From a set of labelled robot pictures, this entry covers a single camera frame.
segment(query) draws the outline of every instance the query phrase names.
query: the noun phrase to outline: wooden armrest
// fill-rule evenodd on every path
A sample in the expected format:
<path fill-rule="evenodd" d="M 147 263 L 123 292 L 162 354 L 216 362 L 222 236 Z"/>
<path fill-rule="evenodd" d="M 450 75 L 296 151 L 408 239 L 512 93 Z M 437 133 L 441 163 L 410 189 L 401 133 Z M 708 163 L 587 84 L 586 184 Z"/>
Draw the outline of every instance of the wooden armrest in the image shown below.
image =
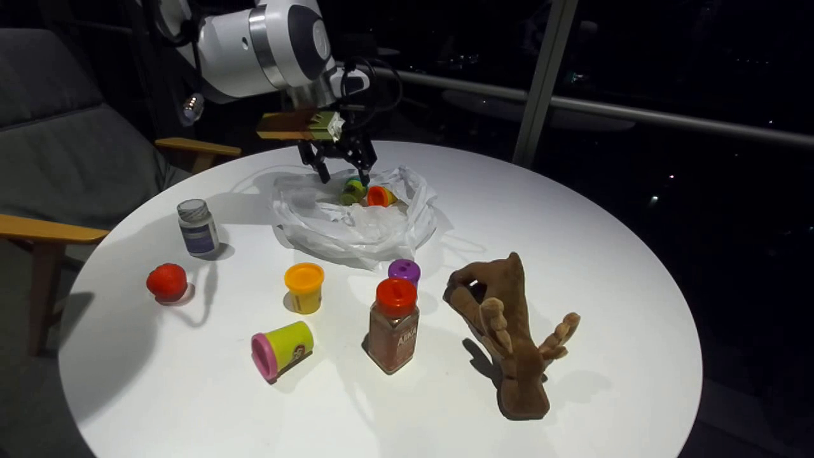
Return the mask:
<path fill-rule="evenodd" d="M 166 151 L 193 154 L 193 155 L 227 155 L 227 158 L 241 155 L 241 149 L 203 144 L 193 139 L 157 139 L 155 146 Z"/>
<path fill-rule="evenodd" d="M 0 236 L 29 243 L 97 245 L 106 236 L 106 231 L 0 215 Z"/>

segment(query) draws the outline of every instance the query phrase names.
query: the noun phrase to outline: round white table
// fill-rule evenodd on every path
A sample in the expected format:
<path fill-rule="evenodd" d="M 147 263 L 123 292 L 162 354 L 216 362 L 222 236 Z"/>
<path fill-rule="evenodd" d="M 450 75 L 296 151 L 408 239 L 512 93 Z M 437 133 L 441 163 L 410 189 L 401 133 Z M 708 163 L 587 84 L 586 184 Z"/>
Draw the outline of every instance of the round white table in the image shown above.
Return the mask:
<path fill-rule="evenodd" d="M 97 455 L 677 455 L 703 393 L 691 314 L 663 266 L 610 215 L 581 195 L 487 155 L 377 144 L 378 172 L 405 165 L 437 195 L 450 229 L 422 266 L 419 337 L 413 362 L 386 376 L 363 354 L 366 314 L 386 266 L 320 263 L 275 239 L 268 175 L 301 169 L 296 149 L 232 161 L 132 212 L 88 257 L 68 306 L 58 369 L 71 415 Z M 176 203 L 205 198 L 230 249 L 193 261 Z M 569 354 L 546 369 L 551 411 L 512 424 L 493 384 L 470 366 L 464 319 L 442 304 L 448 275 L 518 253 L 534 342 L 569 310 L 582 317 Z M 322 306 L 283 306 L 283 275 L 315 261 Z M 195 285 L 162 308 L 144 291 L 161 263 Z M 315 351 L 277 384 L 252 364 L 249 338 L 306 322 Z"/>

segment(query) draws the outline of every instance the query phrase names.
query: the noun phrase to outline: yellow cup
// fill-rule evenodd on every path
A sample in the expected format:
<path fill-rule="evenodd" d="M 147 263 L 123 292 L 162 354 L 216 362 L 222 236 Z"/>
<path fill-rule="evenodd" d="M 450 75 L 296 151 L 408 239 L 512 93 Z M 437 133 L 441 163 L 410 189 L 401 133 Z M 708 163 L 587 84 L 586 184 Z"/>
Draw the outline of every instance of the yellow cup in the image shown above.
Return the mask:
<path fill-rule="evenodd" d="M 303 322 L 252 337 L 252 359 L 268 382 L 277 382 L 283 371 L 303 362 L 308 354 L 312 354 L 312 334 Z"/>
<path fill-rule="evenodd" d="M 322 304 L 325 273 L 317 266 L 301 263 L 284 273 L 284 289 L 289 292 L 289 306 L 298 314 L 315 314 Z"/>

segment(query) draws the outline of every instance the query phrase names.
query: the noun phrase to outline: plastic bag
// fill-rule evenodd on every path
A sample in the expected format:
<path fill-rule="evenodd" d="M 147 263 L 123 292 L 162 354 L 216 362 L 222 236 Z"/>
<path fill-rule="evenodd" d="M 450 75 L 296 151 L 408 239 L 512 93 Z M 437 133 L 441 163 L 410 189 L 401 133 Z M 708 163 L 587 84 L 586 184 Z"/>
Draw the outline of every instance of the plastic bag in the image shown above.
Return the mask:
<path fill-rule="evenodd" d="M 413 257 L 448 221 L 432 206 L 432 189 L 408 169 L 372 174 L 369 187 L 386 187 L 399 203 L 359 206 L 338 203 L 357 172 L 333 174 L 320 184 L 315 174 L 275 174 L 272 216 L 280 243 L 315 257 L 377 267 L 397 257 Z"/>

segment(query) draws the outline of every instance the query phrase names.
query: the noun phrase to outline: chair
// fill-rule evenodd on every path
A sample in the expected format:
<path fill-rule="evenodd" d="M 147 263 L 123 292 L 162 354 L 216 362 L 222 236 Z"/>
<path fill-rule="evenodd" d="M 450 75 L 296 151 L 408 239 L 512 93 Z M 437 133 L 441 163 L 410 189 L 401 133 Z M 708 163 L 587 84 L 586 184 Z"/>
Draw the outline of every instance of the chair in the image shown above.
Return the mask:
<path fill-rule="evenodd" d="M 241 151 L 166 139 L 195 154 L 193 172 Z M 0 243 L 32 256 L 29 351 L 58 323 L 67 245 L 97 245 L 149 197 L 184 181 L 100 95 L 67 42 L 40 29 L 0 29 Z"/>

